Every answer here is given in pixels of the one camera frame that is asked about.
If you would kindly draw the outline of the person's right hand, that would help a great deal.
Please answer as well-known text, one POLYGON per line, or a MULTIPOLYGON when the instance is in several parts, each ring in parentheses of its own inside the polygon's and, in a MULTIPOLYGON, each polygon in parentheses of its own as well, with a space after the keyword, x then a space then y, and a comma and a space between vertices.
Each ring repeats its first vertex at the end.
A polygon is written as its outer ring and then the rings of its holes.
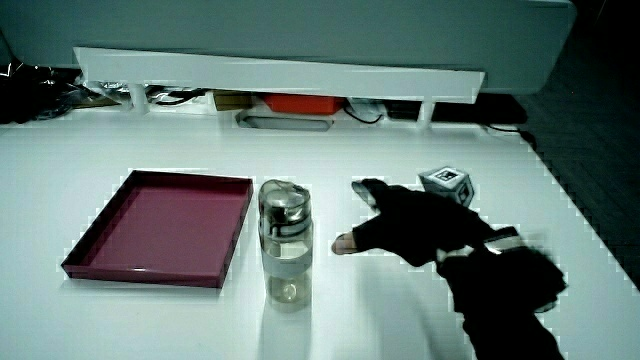
POLYGON ((337 255, 382 249, 420 267, 436 260, 438 253, 518 237, 514 227, 495 229, 477 212, 433 192, 375 178, 354 181, 352 189, 377 215, 338 236, 331 246, 337 255))

